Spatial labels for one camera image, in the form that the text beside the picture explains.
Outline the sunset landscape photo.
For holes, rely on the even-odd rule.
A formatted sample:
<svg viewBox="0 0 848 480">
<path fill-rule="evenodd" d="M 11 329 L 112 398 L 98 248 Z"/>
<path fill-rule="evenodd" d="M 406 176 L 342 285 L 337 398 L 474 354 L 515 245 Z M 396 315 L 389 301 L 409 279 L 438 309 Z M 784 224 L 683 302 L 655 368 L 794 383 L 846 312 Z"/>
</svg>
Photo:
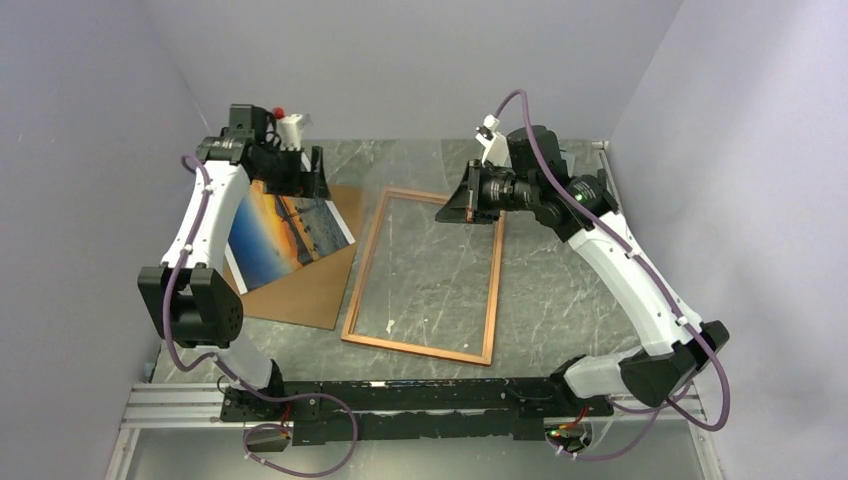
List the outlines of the sunset landscape photo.
<svg viewBox="0 0 848 480">
<path fill-rule="evenodd" d="M 354 243 L 334 201 L 267 194 L 256 181 L 236 210 L 226 258 L 246 294 Z"/>
</svg>

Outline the brown backing board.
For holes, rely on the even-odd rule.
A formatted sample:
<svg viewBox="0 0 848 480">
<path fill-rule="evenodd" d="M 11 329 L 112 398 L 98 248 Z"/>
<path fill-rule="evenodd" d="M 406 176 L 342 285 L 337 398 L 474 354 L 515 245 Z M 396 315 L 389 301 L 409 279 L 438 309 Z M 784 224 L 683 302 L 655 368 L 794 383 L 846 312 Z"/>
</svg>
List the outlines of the brown backing board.
<svg viewBox="0 0 848 480">
<path fill-rule="evenodd" d="M 364 218 L 365 195 L 353 186 L 332 185 L 331 198 L 352 230 L 355 243 L 269 285 L 241 294 L 226 258 L 224 277 L 240 295 L 245 315 L 332 330 L 341 310 Z"/>
</svg>

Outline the wooden picture frame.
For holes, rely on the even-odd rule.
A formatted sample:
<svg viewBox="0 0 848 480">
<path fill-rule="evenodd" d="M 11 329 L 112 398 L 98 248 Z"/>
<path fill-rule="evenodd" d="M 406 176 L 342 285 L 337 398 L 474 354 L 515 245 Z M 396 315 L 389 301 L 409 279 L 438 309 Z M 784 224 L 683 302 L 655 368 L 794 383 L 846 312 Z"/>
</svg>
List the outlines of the wooden picture frame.
<svg viewBox="0 0 848 480">
<path fill-rule="evenodd" d="M 448 226 L 444 194 L 387 187 L 363 248 L 343 341 L 489 366 L 505 222 Z"/>
</svg>

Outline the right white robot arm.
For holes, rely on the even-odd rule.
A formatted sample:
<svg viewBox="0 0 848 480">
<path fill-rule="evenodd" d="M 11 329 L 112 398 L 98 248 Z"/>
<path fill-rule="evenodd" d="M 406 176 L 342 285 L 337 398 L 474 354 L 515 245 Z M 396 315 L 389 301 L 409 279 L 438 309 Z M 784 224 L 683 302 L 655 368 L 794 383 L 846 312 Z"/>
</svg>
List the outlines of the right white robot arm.
<svg viewBox="0 0 848 480">
<path fill-rule="evenodd" d="M 476 138 L 483 156 L 467 163 L 436 221 L 491 224 L 504 212 L 532 213 L 596 272 L 640 342 L 626 352 L 566 362 L 549 391 L 554 409 L 572 415 L 591 397 L 618 394 L 661 406 L 706 366 L 704 344 L 713 351 L 726 344 L 726 327 L 702 321 L 671 288 L 656 285 L 605 171 L 572 174 L 554 132 L 535 125 L 504 136 L 480 126 Z"/>
</svg>

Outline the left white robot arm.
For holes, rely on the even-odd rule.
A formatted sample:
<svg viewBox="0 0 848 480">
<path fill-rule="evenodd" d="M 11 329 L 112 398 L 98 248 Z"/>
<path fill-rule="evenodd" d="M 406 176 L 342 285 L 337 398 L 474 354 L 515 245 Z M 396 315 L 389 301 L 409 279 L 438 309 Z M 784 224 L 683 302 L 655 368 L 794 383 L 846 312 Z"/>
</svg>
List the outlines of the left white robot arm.
<svg viewBox="0 0 848 480">
<path fill-rule="evenodd" d="M 247 407 L 263 420 L 278 417 L 286 392 L 276 363 L 242 336 L 240 295 L 223 275 L 238 207 L 255 181 L 268 194 L 326 199 L 323 151 L 282 150 L 252 135 L 208 136 L 183 156 L 195 178 L 178 233 L 158 264 L 143 267 L 137 285 L 174 364 L 189 372 L 214 363 Z"/>
</svg>

